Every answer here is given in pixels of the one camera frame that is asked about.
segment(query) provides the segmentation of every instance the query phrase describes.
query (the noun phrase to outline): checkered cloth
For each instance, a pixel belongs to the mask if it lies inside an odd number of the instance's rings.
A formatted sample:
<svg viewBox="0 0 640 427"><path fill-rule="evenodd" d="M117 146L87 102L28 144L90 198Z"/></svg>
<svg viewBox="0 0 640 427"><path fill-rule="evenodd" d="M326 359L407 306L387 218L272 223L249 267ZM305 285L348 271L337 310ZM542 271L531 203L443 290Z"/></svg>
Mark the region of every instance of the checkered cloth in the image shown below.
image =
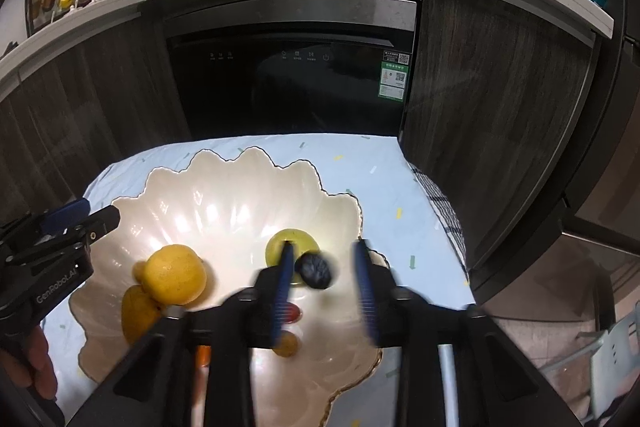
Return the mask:
<svg viewBox="0 0 640 427"><path fill-rule="evenodd" d="M454 212L453 208L451 208L449 200L447 200L447 197L442 193L440 188L415 165L412 165L411 163L409 163L409 165L411 166L411 170L414 173L415 179L427 193L427 197L429 198L431 207L442 223L444 231L447 233L447 237L449 237L451 245L456 250L458 260L460 261L462 269L466 274L465 237L462 233L462 227L460 227L460 222L458 221L456 213Z"/></svg>

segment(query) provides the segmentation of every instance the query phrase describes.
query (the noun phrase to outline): red cherry tomato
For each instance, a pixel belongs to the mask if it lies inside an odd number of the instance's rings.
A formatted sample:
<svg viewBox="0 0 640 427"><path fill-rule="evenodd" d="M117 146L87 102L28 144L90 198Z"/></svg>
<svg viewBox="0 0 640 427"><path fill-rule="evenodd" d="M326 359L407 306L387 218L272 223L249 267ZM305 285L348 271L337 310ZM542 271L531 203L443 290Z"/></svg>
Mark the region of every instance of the red cherry tomato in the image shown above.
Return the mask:
<svg viewBox="0 0 640 427"><path fill-rule="evenodd" d="M287 303L287 315L285 317L285 323L291 324L294 322L298 322L302 317L302 311L298 308L293 302Z"/></svg>

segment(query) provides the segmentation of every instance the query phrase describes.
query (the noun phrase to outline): dark wood cabinet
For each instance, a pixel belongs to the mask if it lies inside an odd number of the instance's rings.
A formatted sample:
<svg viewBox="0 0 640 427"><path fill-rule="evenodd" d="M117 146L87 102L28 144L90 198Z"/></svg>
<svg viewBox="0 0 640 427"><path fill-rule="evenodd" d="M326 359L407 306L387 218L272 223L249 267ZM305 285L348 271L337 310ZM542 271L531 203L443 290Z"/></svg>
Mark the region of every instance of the dark wood cabinet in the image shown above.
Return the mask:
<svg viewBox="0 0 640 427"><path fill-rule="evenodd" d="M79 198L111 163L190 139L161 31L138 18L54 58L0 102L0 221Z"/></svg>
<svg viewBox="0 0 640 427"><path fill-rule="evenodd" d="M602 43L567 147L510 236L470 273L476 299L493 314L548 321L597 318L593 302L602 292L595 290L604 286L609 308L633 300L629 295L640 285L639 4L609 0L614 35Z"/></svg>
<svg viewBox="0 0 640 427"><path fill-rule="evenodd" d="M575 124L592 49L499 0L424 0L402 150L458 214L473 267Z"/></svg>

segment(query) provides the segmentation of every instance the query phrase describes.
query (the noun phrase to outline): cabinet door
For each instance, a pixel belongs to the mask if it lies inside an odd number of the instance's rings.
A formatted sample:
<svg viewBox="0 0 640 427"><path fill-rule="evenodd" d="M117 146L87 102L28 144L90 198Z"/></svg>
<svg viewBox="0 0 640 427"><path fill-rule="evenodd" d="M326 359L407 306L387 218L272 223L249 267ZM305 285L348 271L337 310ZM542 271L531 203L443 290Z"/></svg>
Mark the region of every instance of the cabinet door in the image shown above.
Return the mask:
<svg viewBox="0 0 640 427"><path fill-rule="evenodd" d="M17 84L0 100L0 225L29 211L55 208L71 197Z"/></svg>
<svg viewBox="0 0 640 427"><path fill-rule="evenodd" d="M80 42L21 87L38 137L75 197L111 163L190 139L161 32L142 18Z"/></svg>
<svg viewBox="0 0 640 427"><path fill-rule="evenodd" d="M608 279L620 303L638 286L639 271L640 257L563 234L483 306L498 317L523 321L590 321L598 278Z"/></svg>
<svg viewBox="0 0 640 427"><path fill-rule="evenodd" d="M424 0L402 149L458 214L479 264L571 134L592 49L500 0Z"/></svg>
<svg viewBox="0 0 640 427"><path fill-rule="evenodd" d="M620 82L640 84L640 43L625 42ZM640 95L609 165L576 216L640 239Z"/></svg>

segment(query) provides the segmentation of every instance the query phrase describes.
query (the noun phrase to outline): microwave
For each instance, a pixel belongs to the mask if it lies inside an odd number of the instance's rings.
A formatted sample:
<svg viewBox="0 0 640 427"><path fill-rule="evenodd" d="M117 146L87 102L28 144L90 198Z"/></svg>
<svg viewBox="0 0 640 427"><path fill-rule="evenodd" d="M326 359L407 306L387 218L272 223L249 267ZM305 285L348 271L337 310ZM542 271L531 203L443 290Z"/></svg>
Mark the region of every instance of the microwave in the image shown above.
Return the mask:
<svg viewBox="0 0 640 427"><path fill-rule="evenodd" d="M164 21L193 139L401 137L417 3L247 0Z"/></svg>

